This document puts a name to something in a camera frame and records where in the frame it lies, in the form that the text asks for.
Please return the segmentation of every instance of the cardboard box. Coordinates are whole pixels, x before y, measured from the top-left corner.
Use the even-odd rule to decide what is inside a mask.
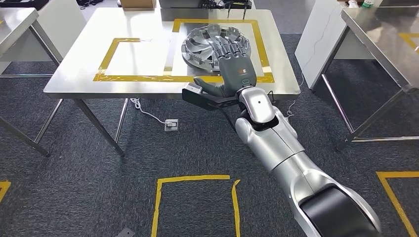
[[[123,8],[155,8],[156,0],[121,0]]]

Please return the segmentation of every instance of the robot forearm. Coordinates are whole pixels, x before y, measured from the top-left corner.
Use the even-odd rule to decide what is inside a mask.
[[[304,232],[310,237],[377,236],[379,220],[366,201],[314,164],[278,108],[270,103],[272,108],[266,107],[263,90],[248,90],[252,92],[243,91],[239,98],[248,110],[237,119],[236,131],[276,177]],[[258,112],[272,120],[254,122],[261,119]]]

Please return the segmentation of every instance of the stainless steel table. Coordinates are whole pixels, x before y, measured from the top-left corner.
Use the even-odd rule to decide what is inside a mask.
[[[349,142],[419,140],[419,136],[361,138],[359,135],[385,114],[405,94],[419,88],[419,7],[346,8],[342,19],[347,27],[325,63],[321,79],[331,93],[335,104],[350,132],[342,149]],[[400,90],[375,111],[358,128],[353,129],[325,75],[346,34],[352,31],[370,53],[400,86]]]
[[[156,9],[123,11],[99,8],[46,85],[51,98],[71,98],[123,156],[118,146],[127,98],[181,99],[193,76],[222,82],[216,72],[188,66],[181,44],[189,32],[208,24],[235,27],[250,40],[257,86],[273,99],[300,94],[284,45],[269,10]],[[83,99],[126,98],[113,139]]]
[[[34,8],[0,8],[0,56],[9,50],[13,44],[22,36],[26,30],[30,30],[35,38],[42,45],[51,60],[58,66],[60,64],[60,54],[48,38],[46,33],[37,21],[38,12]],[[1,78],[45,78],[51,75],[0,75]],[[19,129],[0,117],[0,126],[20,138],[26,144],[40,152],[44,156],[49,156],[49,152],[39,145],[43,135],[57,112],[62,100],[53,108],[48,119],[42,126],[35,140],[32,140]]]

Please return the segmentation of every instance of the robotic arm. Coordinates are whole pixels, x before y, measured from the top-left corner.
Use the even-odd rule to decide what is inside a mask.
[[[306,155],[297,133],[266,92],[257,88],[256,73],[243,48],[229,39],[210,42],[224,84],[195,78],[183,99],[207,110],[239,104],[236,132],[277,179],[294,218],[309,237],[378,237],[380,223],[367,202],[323,172]]]

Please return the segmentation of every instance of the yellow tape outline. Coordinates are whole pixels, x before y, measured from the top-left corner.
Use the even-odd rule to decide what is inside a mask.
[[[181,177],[158,179],[157,190],[156,190],[156,204],[154,207],[153,224],[151,227],[151,237],[157,237],[157,225],[159,222],[159,207],[160,207],[160,201],[162,199],[163,183],[174,183],[174,182],[182,182],[182,181],[201,181],[201,180],[229,180],[229,179],[230,179],[230,175],[197,175],[197,176],[181,176]],[[236,193],[236,185],[239,182],[240,180],[236,180],[231,190],[231,196],[233,199],[233,208],[234,208],[236,237],[240,237],[240,213],[239,213],[239,203],[237,200],[237,193]]]
[[[407,232],[410,234],[411,237],[418,237],[413,229],[412,224],[410,223],[409,219],[406,216],[405,211],[400,205],[399,200],[396,198],[393,190],[391,189],[390,185],[388,184],[388,178],[419,178],[419,171],[394,171],[394,172],[376,172],[379,180],[381,181],[382,186],[384,187],[385,192],[387,193],[388,197],[390,198],[391,202],[393,203],[394,207],[396,208],[397,213],[402,219],[403,224],[405,225]]]
[[[415,42],[413,42],[412,38],[419,38],[419,33],[399,33],[400,38],[402,38],[416,53],[419,54],[418,47]]]
[[[3,197],[9,189],[10,184],[11,183],[9,181],[0,181],[0,202],[3,200]]]
[[[175,19],[173,22],[173,33],[178,33],[182,23],[244,23],[251,24],[256,41],[257,51],[259,53],[260,63],[262,65],[263,76],[257,77],[258,83],[274,83],[274,77],[269,65],[268,55],[263,44],[262,34],[260,32],[257,20],[217,20],[217,19]],[[191,76],[171,76],[171,67],[165,67],[163,76],[139,76],[139,75],[105,75],[106,70],[118,48],[120,42],[141,42],[139,38],[115,38],[108,49],[98,72],[93,81],[160,81],[160,82],[193,82]],[[204,81],[209,83],[222,83],[221,76],[203,76]]]

